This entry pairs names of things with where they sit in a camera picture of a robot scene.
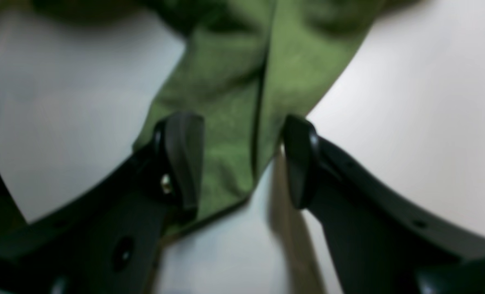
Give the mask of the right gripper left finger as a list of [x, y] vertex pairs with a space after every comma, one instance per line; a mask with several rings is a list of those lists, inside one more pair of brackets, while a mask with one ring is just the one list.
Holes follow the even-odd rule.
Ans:
[[198, 212], [204, 130], [193, 112], [161, 119], [150, 142], [100, 184], [0, 237], [0, 291], [141, 294], [167, 216]]

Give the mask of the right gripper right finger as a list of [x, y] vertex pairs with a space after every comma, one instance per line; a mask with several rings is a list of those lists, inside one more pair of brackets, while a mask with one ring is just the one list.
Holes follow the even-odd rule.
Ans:
[[321, 224], [345, 294], [485, 294], [485, 237], [411, 203], [307, 119], [282, 130], [292, 205]]

